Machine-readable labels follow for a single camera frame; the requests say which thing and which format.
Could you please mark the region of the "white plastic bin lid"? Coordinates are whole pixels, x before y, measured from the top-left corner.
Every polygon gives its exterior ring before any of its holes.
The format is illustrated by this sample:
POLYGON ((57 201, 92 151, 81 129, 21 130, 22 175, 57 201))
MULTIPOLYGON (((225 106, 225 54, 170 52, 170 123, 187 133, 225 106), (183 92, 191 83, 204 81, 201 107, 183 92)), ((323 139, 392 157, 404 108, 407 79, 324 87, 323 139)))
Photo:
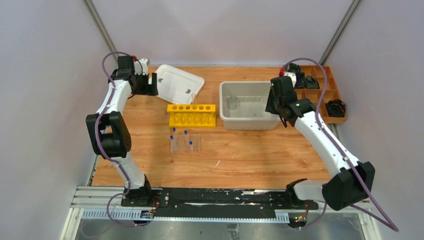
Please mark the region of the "white plastic bin lid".
POLYGON ((204 78, 168 64, 157 70, 157 97, 176 105, 192 103, 192 94, 198 95, 205 84, 204 78))

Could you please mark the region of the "white plastic bin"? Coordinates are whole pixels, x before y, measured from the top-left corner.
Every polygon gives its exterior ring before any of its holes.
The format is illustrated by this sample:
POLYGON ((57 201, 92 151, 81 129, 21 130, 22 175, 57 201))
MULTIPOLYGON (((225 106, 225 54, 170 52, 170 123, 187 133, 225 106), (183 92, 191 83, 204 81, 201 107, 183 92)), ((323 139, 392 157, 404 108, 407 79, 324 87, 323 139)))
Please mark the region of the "white plastic bin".
POLYGON ((226 130, 273 130, 281 120, 265 112, 269 81, 223 81, 219 85, 219 116, 226 130), (227 107, 228 97, 239 100, 236 110, 227 107))

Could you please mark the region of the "yellow test tube rack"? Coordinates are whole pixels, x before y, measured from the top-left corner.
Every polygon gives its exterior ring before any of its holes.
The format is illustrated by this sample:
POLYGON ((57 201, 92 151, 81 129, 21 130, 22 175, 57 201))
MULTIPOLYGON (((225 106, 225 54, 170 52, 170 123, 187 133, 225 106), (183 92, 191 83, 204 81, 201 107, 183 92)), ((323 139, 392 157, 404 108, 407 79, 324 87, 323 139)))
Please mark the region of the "yellow test tube rack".
POLYGON ((215 104, 168 104, 170 128, 215 128, 215 104))

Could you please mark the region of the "clear test tube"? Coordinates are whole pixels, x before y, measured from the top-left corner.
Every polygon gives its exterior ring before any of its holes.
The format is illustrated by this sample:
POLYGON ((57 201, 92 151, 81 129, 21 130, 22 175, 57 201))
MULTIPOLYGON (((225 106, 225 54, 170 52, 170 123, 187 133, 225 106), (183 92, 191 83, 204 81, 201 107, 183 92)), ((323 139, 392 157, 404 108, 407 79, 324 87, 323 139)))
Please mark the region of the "clear test tube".
POLYGON ((193 93, 193 94, 191 95, 191 100, 192 100, 191 104, 192 104, 192 105, 195 105, 195 104, 196 104, 196 97, 197 97, 197 95, 196 95, 195 93, 193 93))

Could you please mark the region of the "clear acrylic tube rack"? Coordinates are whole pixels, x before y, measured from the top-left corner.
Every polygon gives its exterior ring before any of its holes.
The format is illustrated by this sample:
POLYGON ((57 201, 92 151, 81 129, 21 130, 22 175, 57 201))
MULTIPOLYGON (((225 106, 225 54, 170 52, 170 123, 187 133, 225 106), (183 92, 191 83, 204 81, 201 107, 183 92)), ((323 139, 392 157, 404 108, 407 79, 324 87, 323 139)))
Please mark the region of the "clear acrylic tube rack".
POLYGON ((189 141, 192 141, 193 151, 190 151, 189 144, 186 143, 185 134, 175 135, 174 140, 175 144, 171 147, 171 139, 170 140, 170 152, 171 153, 179 153, 179 152, 200 152, 201 151, 201 143, 202 139, 199 134, 188 134, 189 141))

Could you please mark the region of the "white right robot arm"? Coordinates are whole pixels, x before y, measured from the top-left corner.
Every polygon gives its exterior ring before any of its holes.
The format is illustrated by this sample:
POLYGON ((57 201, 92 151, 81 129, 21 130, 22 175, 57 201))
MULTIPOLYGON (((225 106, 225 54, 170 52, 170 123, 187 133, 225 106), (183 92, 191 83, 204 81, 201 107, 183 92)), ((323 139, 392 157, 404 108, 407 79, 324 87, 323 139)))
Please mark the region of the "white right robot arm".
POLYGON ((271 79, 265 110, 277 115, 284 127, 296 128, 315 149, 331 176, 328 182, 302 178, 288 184, 285 201, 290 208, 298 209, 305 201, 316 201, 339 211, 369 198, 374 166, 361 162, 335 138, 309 99, 297 98, 291 77, 271 79))

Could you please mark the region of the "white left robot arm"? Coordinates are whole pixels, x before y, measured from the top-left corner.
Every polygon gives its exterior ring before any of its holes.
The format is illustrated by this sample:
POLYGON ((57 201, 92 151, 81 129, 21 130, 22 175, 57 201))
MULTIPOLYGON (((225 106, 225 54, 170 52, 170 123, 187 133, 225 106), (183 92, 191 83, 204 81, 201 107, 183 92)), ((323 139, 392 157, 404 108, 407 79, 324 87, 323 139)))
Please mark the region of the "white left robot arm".
POLYGON ((107 74, 108 91, 101 107, 86 116, 93 151, 108 160, 124 181, 121 205, 146 207, 155 199, 146 175, 131 153, 132 138, 123 118, 131 96, 157 96, 157 74, 149 73, 149 59, 118 52, 118 67, 107 74))

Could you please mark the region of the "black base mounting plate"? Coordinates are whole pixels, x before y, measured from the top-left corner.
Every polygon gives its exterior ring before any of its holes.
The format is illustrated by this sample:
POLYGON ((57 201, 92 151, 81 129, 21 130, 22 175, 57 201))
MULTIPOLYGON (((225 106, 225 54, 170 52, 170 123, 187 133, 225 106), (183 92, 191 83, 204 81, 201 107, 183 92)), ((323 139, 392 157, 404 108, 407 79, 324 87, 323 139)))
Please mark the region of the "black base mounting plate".
POLYGON ((304 214, 317 210, 311 200, 292 200, 285 190, 235 188, 153 188, 152 196, 129 193, 121 198, 123 207, 147 207, 158 217, 200 219, 275 219, 276 211, 304 214))

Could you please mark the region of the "aluminium frame rail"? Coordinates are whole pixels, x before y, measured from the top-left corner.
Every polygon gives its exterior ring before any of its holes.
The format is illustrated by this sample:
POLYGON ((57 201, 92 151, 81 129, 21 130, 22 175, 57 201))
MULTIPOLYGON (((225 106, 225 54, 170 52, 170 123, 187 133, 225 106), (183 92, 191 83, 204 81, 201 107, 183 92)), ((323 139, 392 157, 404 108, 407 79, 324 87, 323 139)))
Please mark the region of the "aluminium frame rail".
POLYGON ((83 219, 128 227, 162 221, 286 224, 301 230, 313 213, 317 225, 333 210, 320 201, 292 200, 284 189, 154 187, 148 199, 121 187, 79 186, 61 239, 75 238, 83 219))

